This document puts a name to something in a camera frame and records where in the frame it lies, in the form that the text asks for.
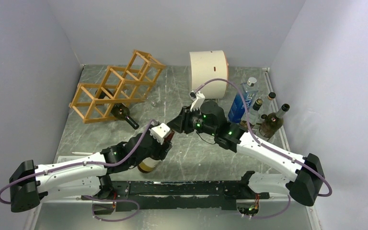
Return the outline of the dark bottle gold cap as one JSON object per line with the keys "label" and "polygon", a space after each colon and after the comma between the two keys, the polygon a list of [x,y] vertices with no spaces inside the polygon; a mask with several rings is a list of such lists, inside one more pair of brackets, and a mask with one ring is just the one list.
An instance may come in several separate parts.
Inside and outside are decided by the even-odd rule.
{"label": "dark bottle gold cap", "polygon": [[161,145],[161,150],[154,156],[150,156],[145,158],[138,166],[138,170],[141,173],[150,173],[154,171],[158,164],[161,163],[167,156],[168,152],[172,148],[172,138],[175,132],[172,131],[165,139],[163,144]]}

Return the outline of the dark bottle black cap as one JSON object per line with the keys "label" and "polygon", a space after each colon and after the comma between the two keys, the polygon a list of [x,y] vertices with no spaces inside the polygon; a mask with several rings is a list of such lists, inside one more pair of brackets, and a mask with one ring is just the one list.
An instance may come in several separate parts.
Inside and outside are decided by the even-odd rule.
{"label": "dark bottle black cap", "polygon": [[[114,95],[111,90],[106,89],[106,91],[112,96]],[[105,92],[101,91],[99,99],[105,98],[109,99],[108,95]],[[105,107],[105,109],[107,109],[108,105],[109,104],[104,104],[103,106]],[[135,130],[139,128],[139,124],[130,116],[129,108],[122,103],[115,103],[112,106],[110,114],[113,115],[115,118],[118,118],[119,120],[125,120]]]}

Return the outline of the blue square glass bottle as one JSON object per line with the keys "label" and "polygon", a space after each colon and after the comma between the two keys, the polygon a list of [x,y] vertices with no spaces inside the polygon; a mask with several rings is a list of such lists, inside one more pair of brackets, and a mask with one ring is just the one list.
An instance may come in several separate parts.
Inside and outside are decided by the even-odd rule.
{"label": "blue square glass bottle", "polygon": [[228,119],[233,123],[240,123],[245,110],[249,110],[258,94],[257,79],[255,77],[243,77],[240,92],[234,98]]}

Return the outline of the clear bottle dark cap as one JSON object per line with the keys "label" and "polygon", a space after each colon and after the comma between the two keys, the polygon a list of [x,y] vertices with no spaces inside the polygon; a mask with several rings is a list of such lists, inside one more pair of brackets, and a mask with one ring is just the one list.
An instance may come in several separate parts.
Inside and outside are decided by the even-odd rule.
{"label": "clear bottle dark cap", "polygon": [[[263,100],[258,98],[254,104],[251,106],[249,113],[248,113],[248,118],[249,118],[249,122],[248,124],[250,125],[250,127],[253,127],[256,123],[257,120],[259,118],[259,113],[258,111],[260,110],[261,106],[263,105]],[[246,120],[242,120],[240,122],[241,126],[246,127],[247,126],[247,121]]]}

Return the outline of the dark green wine bottle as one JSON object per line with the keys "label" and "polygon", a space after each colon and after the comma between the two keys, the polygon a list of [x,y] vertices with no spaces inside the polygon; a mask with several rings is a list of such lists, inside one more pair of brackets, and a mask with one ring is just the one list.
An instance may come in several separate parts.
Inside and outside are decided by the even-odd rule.
{"label": "dark green wine bottle", "polygon": [[270,113],[259,126],[256,135],[268,141],[284,123],[284,115],[290,109],[290,105],[285,103],[277,112]]}

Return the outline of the clear glass bottle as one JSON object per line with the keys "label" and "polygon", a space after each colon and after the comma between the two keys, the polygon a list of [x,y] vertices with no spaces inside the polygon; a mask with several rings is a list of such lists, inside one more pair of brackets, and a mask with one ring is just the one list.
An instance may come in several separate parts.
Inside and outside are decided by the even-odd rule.
{"label": "clear glass bottle", "polygon": [[276,98],[276,93],[270,92],[266,97],[267,104],[270,105],[274,101],[275,98]]}

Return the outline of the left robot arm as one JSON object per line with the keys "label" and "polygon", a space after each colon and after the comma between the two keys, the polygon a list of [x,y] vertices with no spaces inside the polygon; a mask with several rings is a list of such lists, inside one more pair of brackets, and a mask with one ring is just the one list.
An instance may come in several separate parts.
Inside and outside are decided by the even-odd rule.
{"label": "left robot arm", "polygon": [[146,161],[165,159],[174,134],[138,134],[128,142],[90,156],[55,164],[22,162],[9,179],[11,212],[20,213],[42,201],[68,196],[108,199],[114,194],[110,175],[128,171]]}

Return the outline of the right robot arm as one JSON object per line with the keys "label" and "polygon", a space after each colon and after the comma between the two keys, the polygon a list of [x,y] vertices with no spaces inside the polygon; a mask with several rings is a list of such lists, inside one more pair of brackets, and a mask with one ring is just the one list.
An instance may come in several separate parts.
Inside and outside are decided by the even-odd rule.
{"label": "right robot arm", "polygon": [[311,207],[320,196],[324,173],[319,157],[292,153],[253,137],[245,127],[228,121],[214,101],[207,101],[196,110],[182,107],[167,125],[177,133],[196,131],[211,135],[221,148],[251,156],[279,172],[270,176],[256,173],[241,183],[239,191],[244,198],[252,198],[256,193],[277,193]]}

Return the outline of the wooden wine rack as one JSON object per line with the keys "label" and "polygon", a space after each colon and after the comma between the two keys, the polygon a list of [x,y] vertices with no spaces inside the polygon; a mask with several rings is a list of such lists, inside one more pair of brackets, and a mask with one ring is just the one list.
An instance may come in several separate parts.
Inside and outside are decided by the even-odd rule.
{"label": "wooden wine rack", "polygon": [[134,50],[125,67],[107,66],[99,83],[79,83],[69,107],[85,124],[115,121],[111,110],[145,102],[165,68],[152,54]]}

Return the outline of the beige cylindrical box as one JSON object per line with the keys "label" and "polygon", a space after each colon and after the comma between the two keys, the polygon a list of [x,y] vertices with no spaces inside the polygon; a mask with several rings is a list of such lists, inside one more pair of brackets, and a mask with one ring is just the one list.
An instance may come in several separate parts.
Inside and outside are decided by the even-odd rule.
{"label": "beige cylindrical box", "polygon": [[[195,90],[208,80],[229,78],[229,65],[222,50],[189,53],[189,90]],[[226,93],[225,81],[213,81],[201,89],[206,99],[222,99]]]}

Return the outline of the white paper card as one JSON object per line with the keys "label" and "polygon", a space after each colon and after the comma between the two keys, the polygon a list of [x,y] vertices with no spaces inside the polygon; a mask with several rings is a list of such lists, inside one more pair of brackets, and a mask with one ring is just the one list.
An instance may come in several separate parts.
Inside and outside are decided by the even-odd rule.
{"label": "white paper card", "polygon": [[57,163],[77,160],[77,159],[85,158],[91,155],[92,155],[92,152],[72,152],[71,155],[59,156],[57,158]]}

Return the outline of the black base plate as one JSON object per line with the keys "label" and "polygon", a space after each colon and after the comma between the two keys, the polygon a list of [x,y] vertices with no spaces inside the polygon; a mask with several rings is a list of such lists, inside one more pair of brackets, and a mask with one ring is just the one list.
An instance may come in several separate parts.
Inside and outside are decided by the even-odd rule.
{"label": "black base plate", "polygon": [[116,211],[147,209],[219,208],[237,210],[242,200],[269,199],[269,193],[257,194],[245,181],[114,181],[113,187],[94,198],[115,199]]}

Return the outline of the aluminium rail frame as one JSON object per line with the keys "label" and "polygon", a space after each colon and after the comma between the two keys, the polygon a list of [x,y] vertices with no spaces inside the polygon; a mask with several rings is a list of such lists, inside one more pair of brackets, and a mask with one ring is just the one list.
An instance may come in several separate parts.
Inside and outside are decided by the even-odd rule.
{"label": "aluminium rail frame", "polygon": [[[221,208],[258,218],[260,199],[270,193],[311,207],[320,196],[325,177],[319,158],[280,149],[265,137],[257,137],[250,125],[229,122],[221,107],[205,101],[198,87],[190,92],[193,103],[183,107],[169,123],[150,122],[145,131],[127,142],[88,157],[51,165],[33,165],[26,200],[42,201],[84,196],[95,202],[132,203],[137,209]],[[110,175],[138,167],[146,159],[161,161],[170,150],[175,133],[205,133],[225,150],[264,161],[277,174],[248,171],[238,181],[126,181],[112,182]]]}

